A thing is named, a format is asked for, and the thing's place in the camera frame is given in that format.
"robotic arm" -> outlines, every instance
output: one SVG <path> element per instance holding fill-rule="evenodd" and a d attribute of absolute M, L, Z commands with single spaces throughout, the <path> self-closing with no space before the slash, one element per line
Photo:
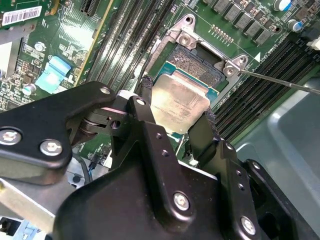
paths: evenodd
<path fill-rule="evenodd" d="M 240 162 L 208 109 L 189 129 L 197 168 L 179 163 L 139 96 L 90 82 L 0 115 L 0 202 L 53 240 L 319 239 L 259 163 Z M 72 146 L 111 136 L 112 171 L 75 190 Z"/>

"barcode label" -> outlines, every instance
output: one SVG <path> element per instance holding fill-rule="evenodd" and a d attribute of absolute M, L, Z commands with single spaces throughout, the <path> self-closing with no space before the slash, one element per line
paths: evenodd
<path fill-rule="evenodd" d="M 39 17 L 41 9 L 42 6 L 36 6 L 16 11 L 7 11 L 3 14 L 2 26 Z"/>

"green circuit board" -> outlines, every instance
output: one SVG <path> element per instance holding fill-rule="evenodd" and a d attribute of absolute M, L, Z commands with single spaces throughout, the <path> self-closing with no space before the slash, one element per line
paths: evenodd
<path fill-rule="evenodd" d="M 56 14 L 47 14 L 46 17 L 40 15 L 35 30 L 21 40 L 15 74 L 0 78 L 0 111 L 50 95 L 38 87 L 31 96 L 27 96 L 22 93 L 22 88 L 26 79 L 36 82 L 54 56 L 71 67 L 56 92 L 88 81 L 103 82 L 115 91 L 132 89 L 137 79 L 135 70 L 142 67 L 152 45 L 156 40 L 161 40 L 186 14 L 195 16 L 194 32 L 228 58 L 247 55 L 248 70 L 257 68 L 288 36 L 291 32 L 287 28 L 288 20 L 296 19 L 303 23 L 303 27 L 308 27 L 318 19 L 316 13 L 319 3 L 316 1 L 312 5 L 316 10 L 312 12 L 310 9 L 306 11 L 304 5 L 309 1 L 305 0 L 294 0 L 288 11 L 274 11 L 273 0 L 228 1 L 232 5 L 238 4 L 240 8 L 237 19 L 233 21 L 226 17 L 232 5 L 221 11 L 215 8 L 217 2 L 218 0 L 100 0 L 95 13 L 88 16 L 81 12 L 83 0 L 60 1 Z M 246 10 L 250 3 L 254 6 Z M 154 13 L 164 11 L 165 6 L 169 6 L 165 17 L 157 19 Z M 256 16 L 261 12 L 263 16 L 257 20 Z M 248 31 L 248 27 L 242 29 L 242 26 L 236 26 L 241 14 L 249 15 L 251 23 L 258 24 L 259 30 L 254 36 L 253 32 Z M 263 31 L 268 32 L 268 37 L 261 43 L 258 37 Z M 111 43 L 106 44 L 106 39 L 111 38 L 114 38 Z M 37 43 L 43 44 L 42 51 L 35 49 Z M 150 76 L 158 74 L 175 46 L 176 44 L 166 46 L 148 72 Z M 83 144 L 79 154 L 89 158 L 98 146 L 109 143 L 108 137 L 98 137 Z"/>

